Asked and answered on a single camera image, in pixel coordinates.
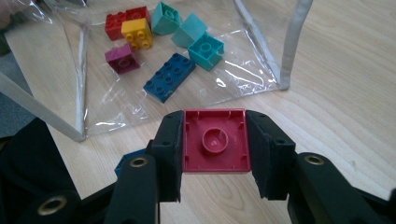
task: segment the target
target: pink lego brick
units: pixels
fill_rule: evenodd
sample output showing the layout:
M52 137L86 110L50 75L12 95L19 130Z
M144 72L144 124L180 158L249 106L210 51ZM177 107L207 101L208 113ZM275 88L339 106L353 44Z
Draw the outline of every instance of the pink lego brick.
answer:
M140 67L129 44L120 48L113 48L105 53L106 62L117 72L123 74Z
M183 122L183 172L250 171L244 109L186 109Z

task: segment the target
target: teal lego brick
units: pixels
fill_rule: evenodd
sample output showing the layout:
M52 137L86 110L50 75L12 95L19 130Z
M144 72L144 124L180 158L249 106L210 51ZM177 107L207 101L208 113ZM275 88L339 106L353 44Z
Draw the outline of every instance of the teal lego brick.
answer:
M190 59L209 71L218 63L224 54L224 43L204 33L189 48Z
M172 36L172 41L181 48L187 48L194 41L199 39L207 29L195 14L191 13L186 20L181 23Z
M178 53L147 81L143 89L162 103L172 95L177 87L194 70L195 63Z
M156 35L170 35L180 26L178 11L160 2L151 14L151 31Z

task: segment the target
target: gray floor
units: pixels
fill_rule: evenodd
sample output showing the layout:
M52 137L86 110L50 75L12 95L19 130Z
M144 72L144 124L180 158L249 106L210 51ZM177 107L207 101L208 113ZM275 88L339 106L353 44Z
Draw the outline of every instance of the gray floor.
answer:
M0 57L0 71L31 93L12 53ZM34 118L33 114L0 92L0 138L14 135Z

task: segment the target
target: table surface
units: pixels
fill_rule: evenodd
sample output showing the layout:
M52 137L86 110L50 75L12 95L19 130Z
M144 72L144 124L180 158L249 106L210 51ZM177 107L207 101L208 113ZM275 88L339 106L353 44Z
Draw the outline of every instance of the table surface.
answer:
M35 98L67 115L74 111L70 90L49 77L51 88L40 93L42 83L35 76L48 71L61 76L74 65L45 53L29 56L53 48L56 36L43 33L19 29L7 39ZM26 43L26 36L32 35L47 42ZM215 107L267 114L295 141L297 152L329 158L353 186L387 199L396 187L395 86L396 2L315 0L301 33L290 89ZM71 102L62 94L72 95ZM99 134L82 143L50 131L78 193L85 198L113 183L120 157L145 147L159 124L157 120ZM181 203L162 204L163 223L290 222L287 203L260 199L251 174L183 175L181 195Z

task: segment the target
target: red square plate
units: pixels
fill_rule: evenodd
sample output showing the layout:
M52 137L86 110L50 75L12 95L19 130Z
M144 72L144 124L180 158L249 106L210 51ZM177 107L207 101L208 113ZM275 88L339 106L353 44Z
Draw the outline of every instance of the red square plate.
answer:
M250 171L244 109L186 109L183 129L183 172Z

